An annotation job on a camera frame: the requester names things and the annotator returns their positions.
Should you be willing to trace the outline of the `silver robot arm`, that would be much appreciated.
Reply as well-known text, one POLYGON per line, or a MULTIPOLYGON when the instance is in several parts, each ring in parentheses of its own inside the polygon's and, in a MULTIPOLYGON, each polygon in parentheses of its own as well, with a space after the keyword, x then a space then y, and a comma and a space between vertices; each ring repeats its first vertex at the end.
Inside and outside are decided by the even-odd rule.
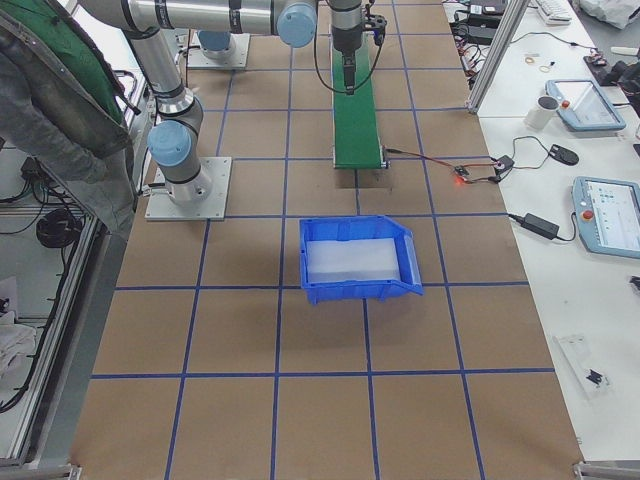
POLYGON ((161 121, 149 133, 148 149, 169 197, 177 203, 219 193, 196 147, 203 119, 199 100, 185 86, 164 29, 229 34, 265 34, 300 48, 317 32, 315 1, 84 1, 98 21, 120 29, 152 89, 161 121))

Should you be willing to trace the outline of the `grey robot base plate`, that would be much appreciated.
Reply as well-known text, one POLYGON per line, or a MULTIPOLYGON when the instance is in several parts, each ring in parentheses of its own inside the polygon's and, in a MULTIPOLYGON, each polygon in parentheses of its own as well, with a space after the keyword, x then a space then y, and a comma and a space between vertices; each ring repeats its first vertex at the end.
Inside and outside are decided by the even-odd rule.
POLYGON ((201 157, 199 175, 189 183, 166 182, 157 169, 154 182, 146 186, 148 204, 145 218, 149 221, 221 221, 225 218, 231 177, 231 157, 201 157))

